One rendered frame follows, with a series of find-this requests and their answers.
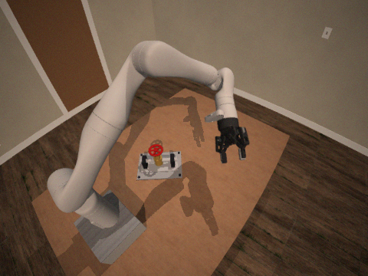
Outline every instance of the wooden floor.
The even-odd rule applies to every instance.
[[[215,96],[182,78],[147,78],[129,125],[183,88]],[[368,157],[236,95],[235,104],[290,139],[213,275],[368,275]],[[64,275],[31,201],[46,190],[53,171],[74,168],[81,131],[95,106],[0,166],[0,275]]]

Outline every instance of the brown mat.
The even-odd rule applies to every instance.
[[[211,275],[246,223],[289,136],[238,112],[250,145],[222,164],[217,123],[205,123],[215,101],[184,89],[126,128],[94,184],[111,189],[147,227],[112,265],[101,264],[74,226],[79,215],[60,211],[48,191],[33,201],[66,275]],[[136,180],[138,160],[153,141],[180,151],[182,178]]]

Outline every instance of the white robotic arm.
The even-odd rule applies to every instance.
[[[215,95],[216,111],[205,118],[218,121],[221,137],[216,151],[226,163],[225,151],[236,143],[239,158],[245,158],[249,144],[244,127],[238,127],[234,102],[234,74],[228,68],[217,71],[161,41],[140,42],[129,54],[119,74],[105,92],[84,125],[74,169],[58,169],[48,178],[48,189],[63,212],[76,212],[100,228],[112,227],[119,210],[92,188],[107,155],[124,130],[134,94],[146,77],[184,77],[205,84]]]

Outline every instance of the metal base plate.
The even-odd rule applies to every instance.
[[[119,220],[113,227],[101,229],[84,217],[74,224],[98,261],[111,265],[144,233],[146,226],[110,190],[103,197],[119,205]]]
[[[170,153],[174,153],[175,167],[172,168],[170,164]],[[142,166],[142,156],[147,156],[147,169]],[[180,152],[162,153],[163,164],[156,166],[153,157],[148,153],[140,154],[140,161],[138,162],[138,173],[136,174],[136,180],[147,179],[175,179],[182,178],[182,155]]]

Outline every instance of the red valve wheel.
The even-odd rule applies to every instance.
[[[148,153],[153,157],[160,156],[163,153],[163,146],[159,144],[154,144],[149,147]]]

